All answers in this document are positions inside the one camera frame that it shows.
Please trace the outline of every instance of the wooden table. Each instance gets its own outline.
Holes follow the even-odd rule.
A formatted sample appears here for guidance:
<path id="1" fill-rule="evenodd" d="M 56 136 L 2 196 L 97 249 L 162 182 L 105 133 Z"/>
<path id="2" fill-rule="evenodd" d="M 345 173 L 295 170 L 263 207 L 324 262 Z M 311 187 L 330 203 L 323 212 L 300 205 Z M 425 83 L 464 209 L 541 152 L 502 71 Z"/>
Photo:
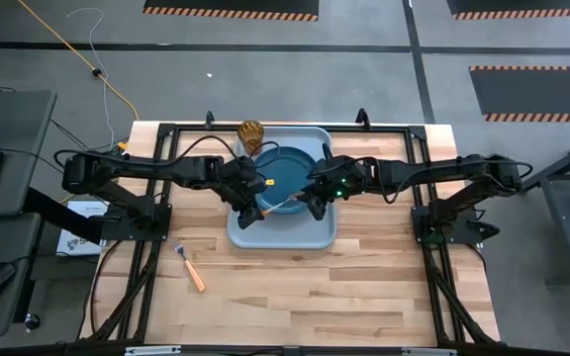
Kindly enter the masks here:
<path id="1" fill-rule="evenodd" d="M 158 124 L 136 122 L 129 153 L 152 156 Z M 451 126 L 426 128 L 432 160 L 457 155 Z M 183 133 L 179 151 L 204 134 Z M 236 138 L 234 133 L 218 135 L 230 144 Z M 398 134 L 335 133 L 332 139 L 334 154 L 407 159 Z M 203 141 L 191 154 L 230 158 L 215 140 Z M 146 181 L 122 179 L 121 184 L 144 194 Z M 452 182 L 438 184 L 437 190 L 445 198 L 462 187 L 462 182 Z M 184 244 L 207 290 L 197 292 L 183 261 L 170 243 L 163 243 L 146 343 L 435 345 L 422 251 L 410 223 L 411 190 L 391 206 L 374 195 L 338 203 L 337 237 L 323 250 L 240 249 L 228 240 L 228 207 L 217 195 L 173 187 L 170 202 L 169 238 Z M 105 265 L 96 293 L 97 324 L 125 291 L 133 249 L 133 243 L 123 243 Z M 498 339 L 481 260 L 464 245 L 451 245 L 450 258 L 460 300 Z M 139 304 L 136 300 L 132 325 L 137 323 Z M 451 336 L 449 308 L 447 303 L 441 305 Z M 89 333 L 87 320 L 81 336 Z"/>

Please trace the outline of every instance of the orange handle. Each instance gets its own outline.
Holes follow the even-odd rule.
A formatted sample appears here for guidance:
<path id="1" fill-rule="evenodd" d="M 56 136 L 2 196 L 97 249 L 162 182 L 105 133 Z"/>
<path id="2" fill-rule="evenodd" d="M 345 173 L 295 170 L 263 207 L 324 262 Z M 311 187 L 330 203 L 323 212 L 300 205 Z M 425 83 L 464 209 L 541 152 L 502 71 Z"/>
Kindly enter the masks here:
<path id="1" fill-rule="evenodd" d="M 204 292 L 206 290 L 206 286 L 202 279 L 199 278 L 199 275 L 197 274 L 197 271 L 195 271 L 195 268 L 193 268 L 192 263 L 190 263 L 189 260 L 186 260 L 184 263 L 186 263 L 186 268 L 188 268 L 188 272 L 190 272 L 190 276 L 193 278 L 193 282 L 195 282 L 195 286 L 197 286 L 199 293 Z"/>

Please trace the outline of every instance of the orange and black hazard stripe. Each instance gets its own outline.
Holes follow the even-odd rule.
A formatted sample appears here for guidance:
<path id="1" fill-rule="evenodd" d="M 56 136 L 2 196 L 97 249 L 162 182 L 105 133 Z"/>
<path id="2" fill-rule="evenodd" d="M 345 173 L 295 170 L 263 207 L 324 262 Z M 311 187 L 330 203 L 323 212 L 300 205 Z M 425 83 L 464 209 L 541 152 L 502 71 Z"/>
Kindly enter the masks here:
<path id="1" fill-rule="evenodd" d="M 447 0 L 455 20 L 570 16 L 570 0 Z"/>
<path id="2" fill-rule="evenodd" d="M 319 0 L 146 0 L 145 14 L 318 21 Z"/>
<path id="3" fill-rule="evenodd" d="M 472 65 L 470 76 L 491 123 L 570 123 L 570 65 Z"/>

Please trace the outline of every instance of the gray plastic tray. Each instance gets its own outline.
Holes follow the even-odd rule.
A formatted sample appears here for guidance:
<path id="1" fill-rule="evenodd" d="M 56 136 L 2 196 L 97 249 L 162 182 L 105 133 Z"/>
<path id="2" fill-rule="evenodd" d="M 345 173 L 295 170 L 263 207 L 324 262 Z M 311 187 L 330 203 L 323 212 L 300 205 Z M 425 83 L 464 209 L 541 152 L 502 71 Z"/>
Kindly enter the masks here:
<path id="1" fill-rule="evenodd" d="M 332 146 L 332 137 L 323 129 L 307 127 L 268 127 L 263 141 L 273 140 L 281 146 L 304 150 L 315 160 L 324 157 L 323 143 Z M 246 155 L 237 140 L 237 155 Z M 337 208 L 330 204 L 325 218 L 317 222 L 309 210 L 298 214 L 270 214 L 264 221 L 255 222 L 245 230 L 238 227 L 238 213 L 228 213 L 228 237 L 243 248 L 321 249 L 328 247 L 337 231 Z"/>

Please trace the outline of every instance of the white cable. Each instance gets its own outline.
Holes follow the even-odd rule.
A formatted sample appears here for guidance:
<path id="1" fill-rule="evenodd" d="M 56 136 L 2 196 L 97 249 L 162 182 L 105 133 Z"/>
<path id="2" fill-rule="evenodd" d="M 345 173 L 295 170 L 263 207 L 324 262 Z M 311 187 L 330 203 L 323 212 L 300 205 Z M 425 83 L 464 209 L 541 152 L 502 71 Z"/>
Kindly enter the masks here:
<path id="1" fill-rule="evenodd" d="M 98 53 L 96 52 L 96 48 L 94 48 L 94 44 L 92 42 L 92 37 L 94 36 L 94 31 L 96 31 L 96 28 L 100 25 L 101 22 L 103 22 L 103 19 L 105 18 L 105 14 L 100 9 L 97 9 L 97 8 L 81 8 L 81 9 L 74 10 L 74 11 L 70 12 L 69 14 L 67 14 L 67 17 L 69 17 L 69 16 L 71 16 L 71 15 L 73 15 L 79 11 L 83 11 L 83 10 L 95 10 L 95 11 L 98 11 L 100 13 L 100 19 L 98 19 L 98 22 L 96 23 L 96 25 L 89 32 L 89 46 L 91 47 L 91 50 L 94 53 L 94 56 L 96 57 L 96 60 L 98 61 L 98 64 L 100 65 L 100 68 L 103 70 L 103 74 L 105 76 L 105 79 L 109 80 L 109 72 L 107 71 L 107 68 L 105 68 L 105 66 L 103 65 L 103 62 L 98 57 Z M 114 145 L 114 128 L 111 127 L 111 124 L 109 122 L 109 110 L 107 109 L 107 82 L 104 82 L 104 84 L 103 84 L 103 103 L 105 104 L 105 117 L 107 118 L 107 127 L 109 128 L 109 131 L 111 132 L 111 140 L 109 141 L 109 149 L 112 149 L 113 145 Z"/>

